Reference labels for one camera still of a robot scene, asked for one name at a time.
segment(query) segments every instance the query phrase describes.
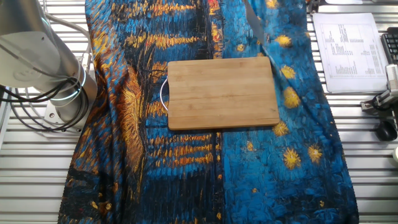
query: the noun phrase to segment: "metal slatted table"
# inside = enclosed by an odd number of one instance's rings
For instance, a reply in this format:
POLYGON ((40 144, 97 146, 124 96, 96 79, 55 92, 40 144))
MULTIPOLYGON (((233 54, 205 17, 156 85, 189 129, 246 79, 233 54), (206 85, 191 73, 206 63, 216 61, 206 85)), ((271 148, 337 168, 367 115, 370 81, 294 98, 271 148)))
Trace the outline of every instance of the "metal slatted table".
MULTIPOLYGON (((47 10, 87 29, 85 2, 82 0, 47 0, 47 10)), ((390 26, 398 26, 398 5, 386 6, 364 0, 363 5, 320 6, 319 12, 371 12, 381 34, 390 26)), ((326 90, 312 18, 308 16, 307 21, 315 65, 326 90)), ((56 22, 52 23, 52 28, 76 56, 81 56, 87 45, 82 34, 56 22)), ((369 100, 373 96, 365 93, 326 93, 326 97, 345 149, 361 223, 398 224, 398 164, 391 156, 392 150, 398 147, 398 141, 379 142, 374 135, 372 130, 379 122, 378 118, 363 113, 359 106, 360 101, 369 100)), ((35 107, 44 114, 45 103, 35 107)), ((34 125, 21 108, 17 110, 25 121, 34 125)), ((0 224, 56 223, 63 185, 78 138, 46 138, 21 124, 12 112, 6 116, 0 140, 2 136, 0 224)))

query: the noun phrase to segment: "metal bracket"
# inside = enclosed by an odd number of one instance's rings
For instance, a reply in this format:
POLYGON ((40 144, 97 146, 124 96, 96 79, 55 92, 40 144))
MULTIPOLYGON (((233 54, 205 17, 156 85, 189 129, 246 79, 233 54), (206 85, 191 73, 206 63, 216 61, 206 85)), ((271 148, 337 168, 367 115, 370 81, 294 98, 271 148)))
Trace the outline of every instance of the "metal bracket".
POLYGON ((374 115, 374 116, 379 115, 381 118, 384 118, 384 120, 393 120, 394 127, 396 129, 398 129, 398 122, 397 122, 398 110, 397 110, 396 106, 392 105, 391 110, 379 111, 372 106, 372 100, 368 100, 368 101, 361 102, 361 109, 363 112, 365 112, 367 114, 374 115))
MULTIPOLYGON (((50 121, 51 123, 55 123, 55 124, 63 124, 65 123, 58 115, 57 110, 55 109, 54 105, 51 104, 51 102, 49 101, 49 103, 47 104, 47 107, 45 109, 45 115, 44 115, 45 120, 50 121)), ((48 126, 48 127, 52 127, 54 125, 43 121, 43 125, 48 126)), ((42 132, 42 134, 45 137, 48 138, 75 138, 77 136, 80 136, 81 134, 81 130, 83 129, 83 127, 72 127, 72 128, 68 128, 66 130, 63 131, 56 131, 56 132, 42 132)))

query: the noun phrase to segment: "blue patterned fabric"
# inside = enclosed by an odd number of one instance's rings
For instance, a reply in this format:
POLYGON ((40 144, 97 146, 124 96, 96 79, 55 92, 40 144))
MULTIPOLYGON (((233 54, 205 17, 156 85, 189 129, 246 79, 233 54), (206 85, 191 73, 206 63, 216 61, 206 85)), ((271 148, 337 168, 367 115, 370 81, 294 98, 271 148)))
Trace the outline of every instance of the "blue patterned fabric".
POLYGON ((250 3, 279 70, 281 122, 171 131, 159 100, 167 62, 264 56, 244 3, 86 0, 98 97, 73 155, 59 223, 358 223, 305 1, 250 3))

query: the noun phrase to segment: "black cable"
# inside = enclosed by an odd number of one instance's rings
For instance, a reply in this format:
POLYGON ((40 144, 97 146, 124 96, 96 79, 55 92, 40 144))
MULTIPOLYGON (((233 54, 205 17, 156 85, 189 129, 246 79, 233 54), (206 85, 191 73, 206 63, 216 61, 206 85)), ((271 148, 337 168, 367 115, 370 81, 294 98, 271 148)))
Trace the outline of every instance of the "black cable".
POLYGON ((50 127, 46 127, 43 124, 39 123, 35 118, 33 118, 29 112, 26 110, 25 106, 20 102, 21 104, 21 108, 24 110, 24 112, 27 114, 27 116, 36 124, 38 124, 39 126, 43 127, 44 129, 40 129, 40 128, 35 128, 30 126, 29 124, 27 124, 24 120, 22 120, 22 118, 18 115, 15 106, 13 104, 11 104, 11 110, 14 113, 15 117, 25 126, 27 126, 30 129, 33 129, 34 131, 63 131, 65 129, 71 128, 74 125, 76 125, 81 119, 84 118, 84 116, 86 115, 87 111, 88 111, 88 97, 86 94, 86 91, 84 90, 84 88, 80 88, 80 91, 82 91, 82 93, 80 94, 80 102, 81 105, 85 106, 85 109, 82 109, 82 107, 79 107, 79 110, 77 111, 77 113, 75 114, 75 116, 68 122, 66 122, 65 124, 63 124, 60 127, 57 128, 50 128, 50 127))
POLYGON ((76 79, 76 78, 75 77, 67 78, 66 80, 64 80, 63 82, 59 83, 56 87, 52 88, 48 92, 43 93, 40 96, 36 96, 36 97, 33 97, 33 98, 21 97, 20 95, 17 95, 15 93, 13 93, 12 91, 7 90, 4 86, 0 85, 0 89, 1 90, 3 90, 4 92, 8 93, 11 96, 13 96, 14 98, 18 99, 18 100, 10 100, 10 99, 1 98, 0 102, 1 101, 7 102, 7 103, 24 103, 24 102, 41 103, 41 102, 45 102, 45 101, 48 101, 48 100, 54 98, 59 93, 59 91, 62 90, 62 88, 66 84, 70 83, 74 79, 76 79))

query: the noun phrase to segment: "wooden cutting board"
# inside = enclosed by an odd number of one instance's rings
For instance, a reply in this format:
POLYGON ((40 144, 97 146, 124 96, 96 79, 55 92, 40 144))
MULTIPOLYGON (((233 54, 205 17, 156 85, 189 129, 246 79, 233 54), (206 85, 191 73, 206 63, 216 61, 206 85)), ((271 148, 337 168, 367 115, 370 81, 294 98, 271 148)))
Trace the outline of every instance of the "wooden cutting board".
POLYGON ((169 62, 168 76, 171 130, 279 122, 267 57, 169 62))

